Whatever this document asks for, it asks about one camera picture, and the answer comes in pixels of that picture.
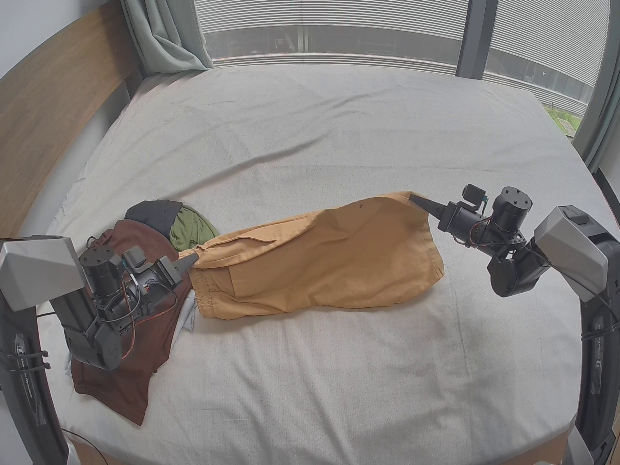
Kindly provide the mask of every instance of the green lawn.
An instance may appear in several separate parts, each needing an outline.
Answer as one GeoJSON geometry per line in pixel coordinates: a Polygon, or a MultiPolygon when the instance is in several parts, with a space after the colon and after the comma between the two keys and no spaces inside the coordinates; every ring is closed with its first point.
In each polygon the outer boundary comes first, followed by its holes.
{"type": "Polygon", "coordinates": [[[571,113],[566,112],[566,110],[560,110],[559,108],[552,109],[551,107],[548,107],[547,105],[543,105],[543,107],[547,111],[547,113],[551,116],[551,118],[555,121],[557,126],[562,130],[562,133],[566,135],[572,135],[572,133],[569,133],[569,131],[562,125],[562,123],[560,122],[560,119],[568,121],[568,123],[572,126],[572,128],[575,131],[577,131],[577,129],[579,128],[579,124],[581,124],[580,117],[576,117],[572,115],[571,113]]]}

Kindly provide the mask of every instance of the wooden headboard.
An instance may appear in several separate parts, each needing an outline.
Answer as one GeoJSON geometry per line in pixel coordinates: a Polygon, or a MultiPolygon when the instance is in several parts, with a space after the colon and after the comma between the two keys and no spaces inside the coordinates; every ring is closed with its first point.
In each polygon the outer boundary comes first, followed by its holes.
{"type": "Polygon", "coordinates": [[[0,79],[0,237],[16,237],[56,162],[139,64],[119,0],[69,24],[0,79]]]}

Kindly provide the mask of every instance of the bed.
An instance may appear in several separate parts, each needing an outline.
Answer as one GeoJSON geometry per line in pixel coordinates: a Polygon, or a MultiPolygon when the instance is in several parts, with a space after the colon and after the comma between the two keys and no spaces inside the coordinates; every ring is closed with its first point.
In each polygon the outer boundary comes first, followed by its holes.
{"type": "MultiPolygon", "coordinates": [[[[526,236],[554,206],[571,204],[620,238],[587,168],[531,93],[345,65],[148,78],[49,233],[80,250],[143,199],[188,203],[227,233],[398,190],[457,201],[467,183],[490,198],[505,185],[528,192],[526,236]]],[[[534,290],[500,299],[486,256],[436,222],[431,229],[446,276],[413,301],[198,317],[152,377],[141,427],[73,391],[63,331],[45,317],[61,424],[136,465],[561,456],[580,385],[577,296],[549,272],[534,290]]]]}

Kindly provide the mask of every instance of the dark gray cloth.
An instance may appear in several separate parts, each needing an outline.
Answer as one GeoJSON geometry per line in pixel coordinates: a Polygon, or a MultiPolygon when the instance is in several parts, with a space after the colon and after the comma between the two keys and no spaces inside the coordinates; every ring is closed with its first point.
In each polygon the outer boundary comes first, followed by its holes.
{"type": "Polygon", "coordinates": [[[125,219],[142,222],[170,239],[170,228],[182,205],[172,200],[144,200],[132,206],[125,213],[125,219]]]}

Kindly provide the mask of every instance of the building exterior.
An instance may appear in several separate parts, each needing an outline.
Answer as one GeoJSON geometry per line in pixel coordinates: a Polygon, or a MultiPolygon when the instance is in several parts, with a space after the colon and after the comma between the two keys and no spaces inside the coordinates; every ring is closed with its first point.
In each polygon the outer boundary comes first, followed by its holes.
{"type": "MultiPolygon", "coordinates": [[[[454,74],[469,0],[195,0],[214,63],[360,63],[454,74]]],[[[609,0],[499,0],[483,79],[583,115],[609,0]]]]}

